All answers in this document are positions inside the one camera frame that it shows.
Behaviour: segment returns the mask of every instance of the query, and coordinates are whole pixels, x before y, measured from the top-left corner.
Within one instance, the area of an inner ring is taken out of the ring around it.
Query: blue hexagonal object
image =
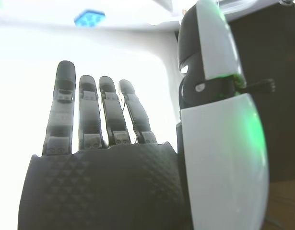
[[[79,27],[95,27],[105,18],[105,13],[101,11],[85,10],[74,21]]]

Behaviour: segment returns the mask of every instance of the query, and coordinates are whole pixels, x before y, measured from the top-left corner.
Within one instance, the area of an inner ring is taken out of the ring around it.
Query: white wall
[[[31,155],[41,155],[61,60],[75,64],[77,87],[83,74],[96,83],[110,76],[116,86],[130,80],[158,142],[168,140],[176,148],[182,77],[173,33],[0,25],[0,229],[17,229],[26,170]],[[77,99],[75,106],[73,152],[78,149]]]

